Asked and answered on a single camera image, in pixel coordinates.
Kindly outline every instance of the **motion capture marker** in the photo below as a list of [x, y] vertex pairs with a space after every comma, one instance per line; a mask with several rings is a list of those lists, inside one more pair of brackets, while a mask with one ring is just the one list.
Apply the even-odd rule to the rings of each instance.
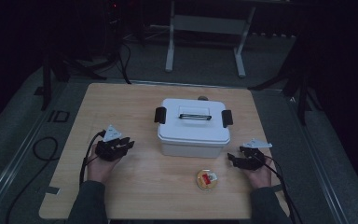
[[200, 189], [209, 191], [217, 185], [217, 175], [210, 170], [201, 170], [196, 181]]
[[109, 126], [107, 127], [106, 134], [105, 134], [105, 136], [103, 137], [103, 141], [104, 141], [104, 142], [109, 142], [109, 141], [111, 141], [111, 140], [113, 140], [113, 139], [117, 139], [117, 138], [119, 138], [119, 137], [121, 137], [121, 133], [120, 133], [118, 130], [116, 130], [116, 129], [113, 127], [113, 125], [109, 125]]

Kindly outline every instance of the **container lid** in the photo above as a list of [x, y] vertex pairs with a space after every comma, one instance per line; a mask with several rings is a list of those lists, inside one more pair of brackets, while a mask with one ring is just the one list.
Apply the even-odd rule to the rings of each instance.
[[160, 124], [158, 136], [161, 140], [181, 143], [227, 144], [229, 129], [223, 127], [221, 102], [165, 99], [165, 124]]

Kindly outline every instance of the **sleeve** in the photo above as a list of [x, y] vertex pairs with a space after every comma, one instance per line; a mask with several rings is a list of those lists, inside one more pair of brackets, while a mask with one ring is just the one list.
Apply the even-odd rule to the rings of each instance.
[[251, 193], [252, 221], [254, 224], [291, 224], [283, 212], [272, 188], [256, 189]]
[[104, 205], [104, 184], [96, 181], [86, 181], [77, 194], [77, 198], [69, 214], [68, 224], [107, 223]]

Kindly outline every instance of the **metal handle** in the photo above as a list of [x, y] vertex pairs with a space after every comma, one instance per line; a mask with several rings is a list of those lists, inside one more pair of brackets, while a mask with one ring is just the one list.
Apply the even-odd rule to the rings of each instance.
[[179, 119], [212, 119], [211, 115], [192, 115], [192, 114], [180, 114]]

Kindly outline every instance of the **cable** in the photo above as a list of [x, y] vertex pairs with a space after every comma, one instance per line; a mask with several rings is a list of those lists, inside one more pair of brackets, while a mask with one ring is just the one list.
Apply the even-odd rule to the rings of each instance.
[[292, 198], [289, 196], [289, 193], [287, 192], [287, 188], [286, 188], [286, 184], [284, 183], [284, 179], [283, 179], [283, 172], [282, 172], [282, 167], [280, 166], [279, 163], [277, 163], [274, 159], [272, 159], [271, 157], [269, 156], [265, 156], [266, 158], [270, 158], [271, 160], [273, 160], [279, 167], [280, 171], [281, 171], [281, 175], [278, 174], [278, 172], [276, 172], [274, 169], [272, 169], [270, 166], [268, 166], [265, 162], [261, 161], [260, 159], [258, 159], [257, 157], [254, 157], [256, 158], [258, 161], [262, 162], [264, 166], [266, 166], [272, 173], [274, 173], [278, 179], [281, 181], [281, 185], [282, 185], [282, 190], [283, 190], [283, 194], [284, 194], [284, 197], [286, 198], [286, 201], [287, 201], [287, 205], [289, 207], [289, 217], [290, 219], [292, 220], [292, 222], [295, 224], [296, 223], [296, 219], [295, 219], [295, 216], [294, 216], [294, 213], [293, 213], [293, 210], [295, 210], [295, 213], [299, 219], [299, 222], [302, 224], [303, 221], [301, 219], [301, 216], [299, 215], [298, 213], [298, 210], [296, 209], [296, 206], [295, 204], [293, 203], [292, 201]]
[[[151, 39], [151, 38], [153, 38], [153, 37], [156, 37], [156, 36], [158, 36], [158, 35], [167, 34], [169, 31], [170, 31], [170, 29], [167, 28], [167, 29], [164, 29], [164, 31], [147, 32], [147, 33], [145, 33], [145, 35], [146, 35], [146, 34], [151, 34], [151, 35], [150, 35], [150, 36], [146, 36], [146, 37], [145, 37], [145, 40], [149, 40], [149, 39]], [[130, 39], [131, 36], [132, 36], [132, 34], [126, 35], [126, 36], [123, 37], [123, 40], [125, 40], [126, 42], [138, 42], [138, 40]]]
[[[53, 153], [50, 155], [49, 158], [43, 158], [41, 156], [39, 156], [36, 152], [36, 146], [37, 144], [39, 144], [40, 142], [44, 141], [44, 140], [52, 140], [54, 142], [54, 151]], [[36, 141], [33, 145], [33, 152], [34, 152], [34, 155], [41, 161], [45, 161], [45, 165], [43, 165], [43, 167], [36, 173], [36, 175], [34, 175], [34, 177], [24, 186], [24, 188], [22, 188], [22, 190], [20, 191], [19, 194], [17, 194], [16, 198], [13, 200], [13, 202], [11, 203], [10, 207], [8, 208], [7, 210], [7, 215], [6, 215], [6, 224], [9, 223], [9, 220], [10, 220], [10, 214], [11, 214], [11, 211], [15, 205], [15, 203], [17, 202], [17, 200], [20, 198], [20, 196], [23, 194], [23, 192], [32, 184], [32, 182], [43, 172], [43, 170], [45, 170], [45, 168], [50, 164], [51, 161], [56, 161], [58, 160], [60, 157], [57, 157], [57, 158], [53, 158], [56, 154], [58, 150], [58, 142], [55, 138], [53, 137], [44, 137], [44, 138], [41, 138], [39, 139], [38, 141]]]
[[[105, 11], [103, 6], [102, 6], [102, 13], [103, 13], [103, 24], [106, 24], [106, 17], [105, 17]], [[104, 26], [103, 55], [105, 54], [106, 51], [106, 45], [107, 45], [107, 25]]]
[[104, 70], [98, 71], [97, 74], [100, 75], [100, 74], [106, 72], [107, 70], [112, 69], [114, 66], [115, 66], [115, 64], [112, 64], [112, 65], [110, 65], [109, 67], [105, 68]]
[[126, 47], [127, 50], [129, 51], [129, 56], [128, 56], [128, 58], [127, 58], [127, 61], [126, 61], [125, 63], [123, 63], [123, 60], [122, 60], [122, 58], [121, 58], [120, 53], [118, 54], [118, 59], [120, 60], [121, 70], [120, 70], [120, 68], [118, 67], [118, 65], [117, 65], [117, 69], [118, 69], [118, 71], [121, 72], [121, 74], [123, 75], [124, 80], [126, 80], [127, 84], [131, 84], [131, 82], [130, 82], [128, 76], [127, 76], [127, 65], [129, 64], [129, 60], [130, 60], [130, 57], [131, 57], [131, 49], [130, 49], [130, 47], [128, 47], [128, 46], [127, 46], [126, 44], [124, 44], [124, 43], [122, 43], [122, 45], [123, 45], [124, 47]]
[[96, 157], [92, 158], [91, 160], [89, 160], [89, 161], [86, 163], [86, 165], [89, 165], [90, 162], [94, 161], [94, 160], [97, 159], [98, 157], [99, 157], [99, 156], [96, 156]]
[[98, 137], [98, 136], [101, 136], [103, 137], [104, 134], [106, 133], [105, 130], [97, 133], [94, 135], [94, 137], [91, 139], [91, 141], [89, 142], [89, 147], [87, 148], [87, 152], [86, 152], [86, 156], [83, 158], [83, 162], [81, 164], [81, 168], [80, 168], [80, 176], [79, 176], [79, 187], [81, 186], [81, 184], [83, 184], [84, 182], [84, 173], [86, 171], [86, 166], [87, 166], [87, 160], [89, 158], [89, 154], [90, 154], [90, 151], [91, 151], [91, 148], [92, 148], [92, 145], [94, 144], [94, 141], [95, 139]]

